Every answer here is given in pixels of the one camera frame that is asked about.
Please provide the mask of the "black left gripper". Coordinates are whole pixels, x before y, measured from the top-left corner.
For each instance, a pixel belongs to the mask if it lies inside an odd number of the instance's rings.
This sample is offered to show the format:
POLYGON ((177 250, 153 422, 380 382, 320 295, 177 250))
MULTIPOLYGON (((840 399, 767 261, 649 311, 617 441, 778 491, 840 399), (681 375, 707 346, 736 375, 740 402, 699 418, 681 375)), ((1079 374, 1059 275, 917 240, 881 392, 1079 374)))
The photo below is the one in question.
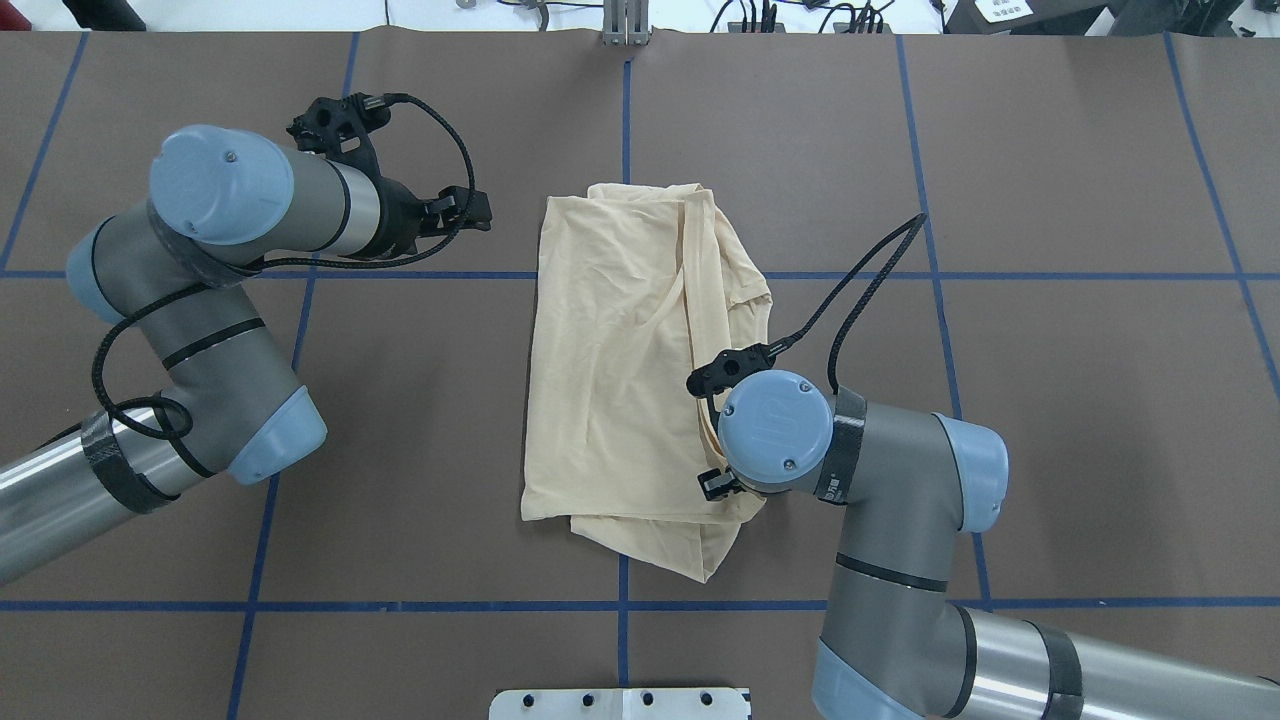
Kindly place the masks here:
POLYGON ((492 229, 490 200, 475 186, 465 141, 439 111, 413 95, 319 97, 285 131, 297 151, 329 164, 344 197, 335 233, 315 250, 323 258, 426 259, 465 231, 492 229), (463 161, 465 184, 447 186, 425 199, 383 174, 371 136, 390 123, 399 105, 426 113, 451 137, 463 161))

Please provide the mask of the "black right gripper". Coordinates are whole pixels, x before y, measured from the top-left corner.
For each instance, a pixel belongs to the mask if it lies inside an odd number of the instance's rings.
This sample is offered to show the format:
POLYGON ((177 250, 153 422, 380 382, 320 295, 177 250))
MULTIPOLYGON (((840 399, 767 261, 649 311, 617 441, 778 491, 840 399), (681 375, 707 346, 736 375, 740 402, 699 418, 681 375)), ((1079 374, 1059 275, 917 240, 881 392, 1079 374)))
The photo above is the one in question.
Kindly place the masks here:
MULTIPOLYGON (((774 368, 781 345, 751 345, 746 348, 727 348, 713 360, 690 372, 686 391, 707 406, 712 438, 718 438, 719 419, 726 411, 716 407, 716 396, 732 389, 746 377, 774 368)), ((744 492, 740 480, 728 468, 713 468, 698 475, 699 488, 707 501, 719 501, 744 492)))

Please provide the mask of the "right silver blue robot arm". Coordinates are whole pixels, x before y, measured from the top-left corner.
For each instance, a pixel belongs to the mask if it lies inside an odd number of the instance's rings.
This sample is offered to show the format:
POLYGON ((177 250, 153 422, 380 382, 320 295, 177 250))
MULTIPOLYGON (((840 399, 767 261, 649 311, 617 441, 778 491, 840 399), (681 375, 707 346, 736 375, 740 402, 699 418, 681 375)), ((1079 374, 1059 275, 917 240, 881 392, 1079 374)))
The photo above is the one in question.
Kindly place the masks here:
POLYGON ((1275 719, 1277 683, 947 600, 957 537, 1009 487, 989 428, 826 393, 774 366, 780 341, 727 348, 687 392, 710 406, 724 466, 708 500, 805 492, 844 523, 812 702, 826 719, 1275 719))

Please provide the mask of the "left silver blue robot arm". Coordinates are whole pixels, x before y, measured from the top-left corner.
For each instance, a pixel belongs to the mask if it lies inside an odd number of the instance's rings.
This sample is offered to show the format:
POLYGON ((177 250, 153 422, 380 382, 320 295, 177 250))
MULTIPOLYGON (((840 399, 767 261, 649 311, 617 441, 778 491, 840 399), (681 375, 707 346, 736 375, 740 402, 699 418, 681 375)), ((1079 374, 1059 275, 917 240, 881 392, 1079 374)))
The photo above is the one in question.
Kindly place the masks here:
POLYGON ((492 227, 466 142, 419 97, 319 97, 287 131, 292 147, 247 129, 175 131, 146 197, 70 252, 72 293, 109 325, 90 365, 97 407, 3 469, 4 583, 207 478, 251 486, 325 442, 246 281, 288 266, 403 266, 492 227), (451 137, 462 184, 425 199, 381 173, 371 136, 401 105, 451 137))

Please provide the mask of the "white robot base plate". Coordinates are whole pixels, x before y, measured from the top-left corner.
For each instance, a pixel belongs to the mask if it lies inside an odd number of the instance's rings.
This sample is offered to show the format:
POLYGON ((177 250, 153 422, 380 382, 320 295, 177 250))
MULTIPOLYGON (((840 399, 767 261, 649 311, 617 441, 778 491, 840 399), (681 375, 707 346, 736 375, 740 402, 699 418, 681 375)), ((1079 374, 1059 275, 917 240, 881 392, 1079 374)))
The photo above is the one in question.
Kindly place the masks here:
POLYGON ((751 719, 750 691, 732 687, 502 691, 489 719, 751 719))

